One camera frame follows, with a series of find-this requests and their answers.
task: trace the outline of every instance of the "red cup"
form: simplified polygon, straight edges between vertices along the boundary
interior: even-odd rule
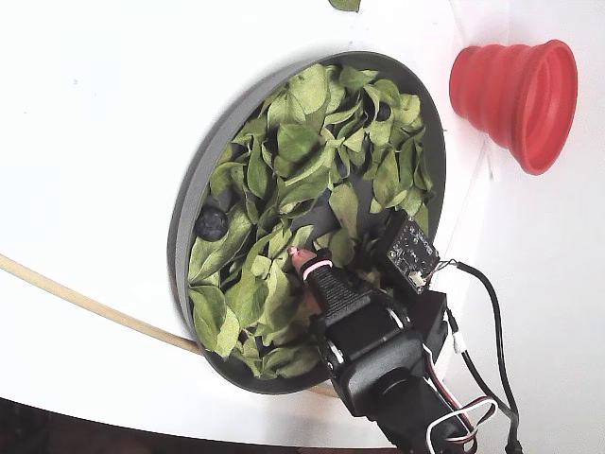
[[[450,75],[450,101],[523,170],[546,172],[559,157],[578,99],[578,70],[567,44],[498,44],[463,49]]]

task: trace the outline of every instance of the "white surface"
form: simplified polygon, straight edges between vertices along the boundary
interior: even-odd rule
[[[561,157],[543,176],[524,174],[502,151],[476,264],[500,297],[525,452],[602,453],[605,3],[515,0],[510,12],[512,43],[560,39],[570,45],[578,107]],[[493,315],[478,283],[462,328],[477,368],[500,392]],[[461,359],[452,360],[446,381],[465,401],[478,392]],[[503,452],[507,431],[508,421],[498,416],[479,432],[479,451]]]
[[[437,246],[476,243],[482,210],[464,202],[483,137],[449,105],[462,40],[445,1],[364,1],[358,15],[327,0],[5,2],[0,43],[0,253],[148,323],[189,336],[165,243],[203,134],[258,78],[309,55],[375,50],[418,74],[446,129]],[[469,218],[474,234],[454,235]],[[336,399],[241,391],[202,358],[5,273],[0,296],[2,397],[207,439],[388,444]]]

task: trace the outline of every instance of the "gray bowl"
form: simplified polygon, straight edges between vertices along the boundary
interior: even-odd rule
[[[193,304],[189,299],[187,282],[189,255],[195,241],[193,228],[202,206],[202,194],[210,180],[216,161],[252,112],[267,96],[292,76],[317,62],[348,64],[357,69],[378,70],[380,78],[391,79],[401,92],[420,97],[421,115],[426,127],[423,138],[426,166],[433,179],[436,192],[435,199],[428,204],[429,236],[431,240],[435,237],[445,188],[445,143],[437,108],[420,79],[398,61],[372,52],[345,52],[317,61],[302,61],[289,65],[259,81],[227,109],[202,141],[183,179],[168,233],[168,269],[174,296],[180,305],[185,323],[195,339],[198,337],[193,323]],[[364,206],[369,207],[370,205],[372,184],[360,179],[354,184],[360,202],[358,219],[360,231],[363,232],[375,224],[384,223],[384,216],[370,215],[369,210],[364,209]],[[314,224],[316,228],[311,235],[311,241],[336,227],[335,222],[337,222],[336,218],[331,214],[329,208],[319,206],[308,215],[296,219],[292,227]],[[206,351],[199,341],[198,344],[217,372],[233,384],[255,393],[294,393],[317,385],[328,377],[323,367],[318,365],[310,373],[295,378],[259,380],[239,360],[235,358],[223,360],[219,355]]]

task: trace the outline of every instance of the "basil leaf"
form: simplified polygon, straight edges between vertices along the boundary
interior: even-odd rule
[[[401,106],[399,89],[391,80],[380,79],[373,84],[373,88],[378,90],[380,100],[389,104],[392,110],[397,110]]]
[[[275,156],[275,159],[273,160],[273,171],[282,178],[289,177],[294,172],[295,168],[296,165],[294,163],[290,163],[282,156]]]
[[[336,66],[328,66],[326,70],[328,75],[328,93],[330,94],[330,102],[326,106],[325,112],[327,114],[331,114],[340,106],[340,103],[345,96],[345,90],[340,83],[340,80],[338,80],[340,68]]]
[[[270,105],[267,111],[268,128],[278,128],[282,123],[304,124],[303,106],[292,94],[280,94]]]
[[[315,238],[315,241],[313,241],[313,246],[315,247],[315,250],[318,251],[319,249],[328,249],[328,247],[330,246],[330,240],[336,232],[337,231],[328,232],[327,234],[322,235],[319,238]]]
[[[267,295],[267,283],[244,267],[239,282],[225,292],[225,302],[239,320],[240,326],[246,327],[257,322],[263,314]]]
[[[232,351],[233,356],[246,364],[256,378],[259,378],[262,374],[263,361],[260,358],[248,358],[237,350]]]
[[[316,172],[321,166],[334,161],[334,149],[327,145],[316,152],[311,159],[296,170],[290,178],[285,181],[285,186],[291,186],[294,183],[304,180],[305,178]]]
[[[351,159],[349,159],[349,153],[345,147],[338,147],[337,150],[338,158],[340,158],[340,161],[344,165],[344,175],[342,175],[342,170],[339,170],[338,173],[340,173],[343,178],[349,178],[349,175],[351,174]]]
[[[261,279],[266,279],[268,270],[271,266],[271,260],[263,255],[257,255],[252,262],[251,271],[252,274]]]
[[[293,202],[309,201],[319,197],[328,186],[328,169],[320,168],[317,172],[297,183],[288,186],[280,194],[279,209]]]
[[[234,168],[243,168],[239,163],[223,163],[215,168],[210,177],[210,192],[213,197],[218,197],[231,184],[231,170]]]
[[[265,144],[261,144],[261,156],[263,157],[263,161],[265,162],[267,167],[273,169],[273,155],[265,146]]]
[[[318,135],[306,125],[282,124],[277,130],[278,157],[298,163],[309,157],[319,140]]]
[[[280,367],[276,373],[284,378],[304,375],[311,372],[318,362],[320,362],[319,352],[316,348],[308,347],[298,352],[289,364]]]
[[[351,92],[356,92],[367,83],[372,82],[377,74],[375,71],[370,73],[358,71],[345,64],[342,66],[338,80],[345,88],[348,88]]]
[[[382,147],[389,142],[390,132],[393,128],[393,115],[385,121],[372,121],[366,128],[366,132],[370,135],[372,143],[378,147]]]
[[[421,205],[423,204],[423,193],[417,187],[410,187],[407,191],[407,196],[399,203],[397,206],[399,208],[403,208],[410,216],[415,216],[420,210]]]
[[[376,177],[372,185],[374,197],[381,205],[385,206],[397,194],[398,185],[397,161],[395,160],[395,151],[391,148],[376,170]]]
[[[376,116],[378,116],[378,111],[380,110],[380,91],[378,91],[378,89],[373,87],[372,85],[366,85],[365,87],[363,87],[363,89],[372,101],[372,106],[374,110],[372,121],[374,121],[376,119]]]
[[[382,210],[382,205],[374,197],[372,197],[372,202],[370,203],[370,213],[377,214],[380,213]]]
[[[330,0],[330,4],[341,11],[359,11],[361,0]]]
[[[351,238],[358,238],[357,207],[359,201],[351,184],[344,183],[336,186],[332,191],[329,203],[340,226],[346,229]]]
[[[219,288],[199,286],[189,289],[194,305],[194,326],[199,340],[208,350],[215,350],[218,330],[225,320],[225,297]]]
[[[323,65],[314,64],[290,79],[287,87],[301,103],[304,113],[312,114],[323,105],[328,95],[327,71]]]
[[[277,225],[275,226],[275,230],[277,230],[277,234],[268,243],[268,258],[271,260],[282,253],[292,239],[292,231],[290,229],[283,229],[281,225]]]
[[[221,154],[220,158],[218,158],[218,161],[216,162],[216,167],[220,166],[221,164],[228,163],[229,161],[231,161],[232,157],[233,145],[228,144],[227,147],[225,147],[225,149],[223,150],[223,154]]]
[[[354,243],[346,229],[336,231],[330,238],[328,246],[332,252],[332,261],[339,268],[344,268],[354,257]]]
[[[225,308],[225,322],[220,327],[220,331],[218,331],[218,335],[216,336],[215,352],[223,358],[228,358],[235,348],[240,328],[239,321],[233,311],[228,306],[225,306]]]
[[[394,114],[398,124],[413,124],[420,117],[420,99],[416,95],[401,95],[400,108],[394,110]]]
[[[347,111],[330,113],[323,120],[323,126],[336,125],[338,123],[342,123],[343,121],[348,120],[354,115],[355,112],[359,110],[359,107],[361,107],[361,102],[358,102]]]
[[[189,284],[196,285],[229,263],[248,238],[251,222],[241,204],[228,213],[229,230],[219,241],[197,238],[189,259]]]
[[[251,142],[252,137],[259,142],[263,142],[266,132],[267,117],[262,115],[247,121],[232,142],[247,146]]]
[[[290,296],[289,281],[276,262],[273,262],[267,279],[268,297],[265,301],[262,322],[274,330],[288,326],[298,309],[298,298]]]
[[[420,206],[418,212],[414,215],[414,220],[418,222],[418,225],[420,225],[420,228],[423,229],[423,232],[428,235],[428,209],[426,208],[426,205],[424,203]]]
[[[254,140],[247,173],[248,188],[256,197],[265,197],[268,188],[268,169],[261,157],[261,144]]]
[[[406,140],[399,152],[399,189],[409,189],[414,184],[414,157],[416,149],[414,138]]]

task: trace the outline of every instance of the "white wall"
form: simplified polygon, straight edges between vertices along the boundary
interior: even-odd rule
[[[526,453],[605,452],[604,24],[599,0],[510,2],[509,41],[565,41],[579,71],[576,118],[557,163],[532,177],[509,155],[496,160],[475,263],[500,296]],[[500,391],[490,302],[478,283],[464,312],[475,363]],[[446,379],[463,400],[478,394],[461,358]],[[488,424],[479,452],[504,452],[507,430],[502,416]]]

